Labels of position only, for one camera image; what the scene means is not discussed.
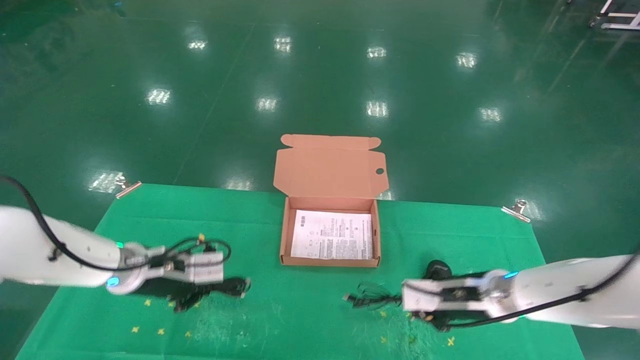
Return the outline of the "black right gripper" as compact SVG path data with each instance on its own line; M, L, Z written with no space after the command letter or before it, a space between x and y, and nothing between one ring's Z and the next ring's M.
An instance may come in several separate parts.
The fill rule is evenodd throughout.
M482 310L435 310L434 312L411 310L408 313L413 321L418 320L432 325L439 332L493 324L493 320Z

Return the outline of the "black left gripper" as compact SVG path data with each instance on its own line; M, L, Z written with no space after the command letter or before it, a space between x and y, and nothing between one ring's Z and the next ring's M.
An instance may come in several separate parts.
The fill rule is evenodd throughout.
M220 293L226 296L243 299L246 297L249 291L248 289L250 289L250 279L246 277L230 277L214 282L195 284L160 277L144 281L144 283L135 290L135 295L157 297L176 302L178 300L184 302L193 300L197 302L206 296L206 289L214 285L220 285L220 287L222 287Z

